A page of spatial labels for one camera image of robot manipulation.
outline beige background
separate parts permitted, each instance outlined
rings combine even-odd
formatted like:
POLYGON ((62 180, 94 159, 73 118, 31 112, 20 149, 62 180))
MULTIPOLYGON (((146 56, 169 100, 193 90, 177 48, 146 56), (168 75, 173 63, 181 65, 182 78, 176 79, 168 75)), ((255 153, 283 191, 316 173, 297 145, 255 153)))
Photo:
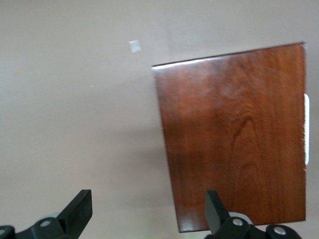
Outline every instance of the beige background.
POLYGON ((154 64, 305 41, 307 221, 319 229, 319 1, 1 0, 0 225, 17 231, 92 189, 83 239, 179 234, 154 64), (129 41, 142 51, 132 53, 129 41))

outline white edge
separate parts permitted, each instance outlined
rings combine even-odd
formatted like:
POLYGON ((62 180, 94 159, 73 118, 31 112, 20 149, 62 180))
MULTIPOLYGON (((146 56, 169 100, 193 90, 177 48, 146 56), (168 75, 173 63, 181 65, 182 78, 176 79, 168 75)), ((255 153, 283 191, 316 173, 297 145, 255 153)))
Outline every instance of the white edge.
POLYGON ((309 163, 309 121, 310 121, 310 100, 305 94, 305 164, 309 163))

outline wooden board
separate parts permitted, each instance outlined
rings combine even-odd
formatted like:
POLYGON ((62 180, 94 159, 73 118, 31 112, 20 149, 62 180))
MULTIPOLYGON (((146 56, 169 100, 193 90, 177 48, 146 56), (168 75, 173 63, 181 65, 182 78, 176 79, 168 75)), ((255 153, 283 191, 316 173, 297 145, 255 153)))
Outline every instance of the wooden board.
POLYGON ((180 232, 205 191, 256 225, 306 217, 302 43, 153 67, 180 232))

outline reddish-brown wooden panel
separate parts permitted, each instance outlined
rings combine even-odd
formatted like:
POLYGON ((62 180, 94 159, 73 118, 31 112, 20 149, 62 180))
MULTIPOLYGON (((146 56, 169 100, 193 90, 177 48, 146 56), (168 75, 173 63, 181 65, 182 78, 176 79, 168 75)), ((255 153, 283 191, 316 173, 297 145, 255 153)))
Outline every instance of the reddish-brown wooden panel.
POLYGON ((255 224, 305 219, 305 49, 153 67, 180 232, 207 230, 205 191, 255 224))

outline silver screw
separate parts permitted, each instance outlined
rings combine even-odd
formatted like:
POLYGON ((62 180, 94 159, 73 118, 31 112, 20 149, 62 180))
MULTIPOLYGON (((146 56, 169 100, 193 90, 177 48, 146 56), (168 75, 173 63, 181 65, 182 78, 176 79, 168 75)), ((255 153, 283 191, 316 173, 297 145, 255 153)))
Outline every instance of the silver screw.
POLYGON ((281 228, 281 227, 275 227, 275 228, 274 228, 274 231, 275 231, 275 233, 277 233, 277 234, 279 234, 279 235, 282 235, 282 236, 286 235, 285 229, 283 229, 283 228, 281 228))
POLYGON ((50 221, 44 221, 44 222, 42 222, 41 224, 40 224, 40 227, 46 227, 46 226, 48 226, 49 224, 50 224, 51 222, 50 221))
POLYGON ((244 225, 243 221, 240 220, 240 219, 238 219, 238 218, 235 218, 235 219, 233 220, 233 224, 236 225, 236 226, 242 226, 242 225, 244 225))

